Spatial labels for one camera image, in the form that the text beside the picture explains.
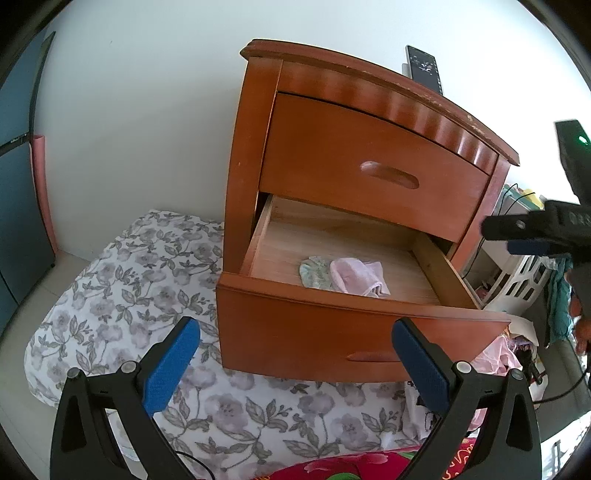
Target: drawer pull cutout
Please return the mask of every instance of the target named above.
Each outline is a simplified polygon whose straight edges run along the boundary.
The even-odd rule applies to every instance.
[[[396,352],[355,352],[347,355],[350,362],[399,362]]]
[[[382,165],[376,161],[364,161],[359,168],[363,173],[371,177],[391,181],[409,190],[416,190],[419,187],[418,178],[414,175],[394,167]]]

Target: white wall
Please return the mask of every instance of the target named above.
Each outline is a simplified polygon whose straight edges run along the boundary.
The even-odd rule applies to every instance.
[[[553,122],[591,134],[591,93],[517,0],[74,0],[53,22],[37,133],[60,247],[87,259],[149,208],[221,218],[252,38],[342,51],[401,71],[435,55],[446,96],[521,156],[509,179],[574,196]]]

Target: electrical cable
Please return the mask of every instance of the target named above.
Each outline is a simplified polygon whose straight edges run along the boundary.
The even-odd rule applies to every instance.
[[[507,211],[504,213],[504,215],[507,215],[507,213],[509,213],[509,210],[511,210],[511,207],[513,207],[514,204],[516,204],[517,202],[519,202],[522,198],[524,197],[528,197],[529,195],[533,195],[535,192],[529,192],[529,193],[525,193],[523,194],[521,197],[517,197],[513,203],[511,203],[511,205],[509,205],[509,208],[507,209]]]
[[[589,370],[590,370],[589,367],[590,366],[591,366],[591,362],[589,363],[589,365],[585,369],[585,372],[581,376],[581,378],[579,378],[577,380],[577,382],[572,387],[570,387],[566,392],[561,393],[560,395],[556,395],[555,397],[550,397],[550,398],[545,398],[543,400],[535,401],[535,402],[533,402],[534,405],[540,405],[542,403],[548,403],[548,402],[551,402],[551,401],[559,400],[559,399],[565,397],[566,395],[568,395],[569,393],[571,393],[575,388],[577,388],[579,386],[579,384],[584,380],[585,376],[589,373]]]
[[[496,214],[497,216],[499,216],[501,214],[501,209],[503,208],[503,202],[505,201],[505,196],[507,195],[507,193],[514,187],[517,186],[516,183],[514,183],[513,185],[511,185],[511,187],[509,187],[509,189],[503,194],[503,198],[501,199],[501,205],[499,206],[499,212]],[[503,215],[507,215],[509,213],[509,210],[511,210],[511,208],[513,207],[514,204],[516,204],[519,200],[521,200],[524,197],[527,197],[529,195],[533,195],[535,194],[535,192],[529,192],[526,193],[520,197],[517,197],[517,199],[515,199],[513,201],[513,203],[511,203],[511,205],[509,205],[509,208],[506,210],[505,213],[503,213]],[[472,257],[472,261],[470,262],[470,266],[468,267],[468,269],[466,270],[466,273],[464,273],[462,275],[462,280],[464,280],[468,274],[470,273],[470,270],[472,269],[472,267],[474,266],[474,262],[476,261],[476,257],[478,256],[478,253],[480,253],[480,249],[482,248],[482,245],[484,244],[484,237],[480,240],[480,243],[478,243],[478,247],[476,249],[476,253],[474,254],[474,257]]]
[[[209,476],[212,478],[212,480],[216,480],[216,476],[213,474],[211,469],[207,465],[205,465],[205,463],[203,463],[201,460],[197,460],[193,455],[189,455],[188,453],[181,452],[180,450],[175,450],[174,453],[178,453],[179,455],[184,455],[185,457],[190,458],[193,462],[197,462],[199,465],[201,465],[203,468],[205,468],[205,470],[207,470],[207,473],[209,473]]]
[[[501,199],[501,204],[499,205],[499,211],[496,213],[497,215],[501,214],[501,210],[503,208],[503,203],[505,203],[505,198],[507,197],[507,194],[511,191],[511,189],[513,187],[519,188],[519,184],[516,182],[513,185],[511,185],[508,189],[505,190],[505,193],[503,194],[503,198]]]
[[[496,213],[497,215],[500,215],[501,214],[501,209],[503,208],[503,203],[505,203],[505,198],[507,197],[507,194],[511,191],[511,189],[513,187],[519,188],[519,184],[518,183],[514,183],[508,189],[505,190],[505,193],[503,194],[503,197],[501,199],[501,204],[499,205],[499,211]],[[467,275],[470,273],[470,270],[472,269],[472,267],[474,265],[474,262],[476,261],[476,257],[478,256],[478,253],[480,253],[480,249],[482,248],[482,244],[483,243],[484,243],[484,237],[480,240],[480,243],[478,243],[478,247],[476,249],[476,253],[474,254],[474,257],[472,258],[472,262],[470,263],[470,266],[466,270],[466,273],[464,273],[462,275],[462,280],[464,280],[467,277]]]

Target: person's hand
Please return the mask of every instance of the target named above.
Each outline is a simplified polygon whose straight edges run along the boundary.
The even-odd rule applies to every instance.
[[[570,271],[564,276],[565,280],[570,283]],[[574,326],[574,339],[577,340],[576,353],[577,355],[584,355],[587,351],[587,345],[591,342],[591,319],[582,316],[583,307],[579,297],[574,293],[570,299],[569,314],[572,318],[579,317],[579,321]]]
[[[577,340],[575,351],[577,355],[584,355],[587,344],[591,342],[591,320],[581,317],[574,326],[574,339]]]

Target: floral cloth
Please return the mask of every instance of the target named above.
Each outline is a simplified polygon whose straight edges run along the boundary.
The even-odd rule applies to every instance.
[[[57,406],[70,367],[114,372],[189,315],[199,321],[201,344],[154,419],[173,448],[201,459],[218,480],[381,450],[385,436],[389,449],[418,444],[402,428],[408,384],[328,384],[222,368],[214,291],[222,237],[223,224],[195,216],[151,210],[136,220],[78,275],[31,338],[24,361],[31,393]],[[116,412],[109,421],[123,453],[136,459]],[[199,465],[191,468],[207,478]]]

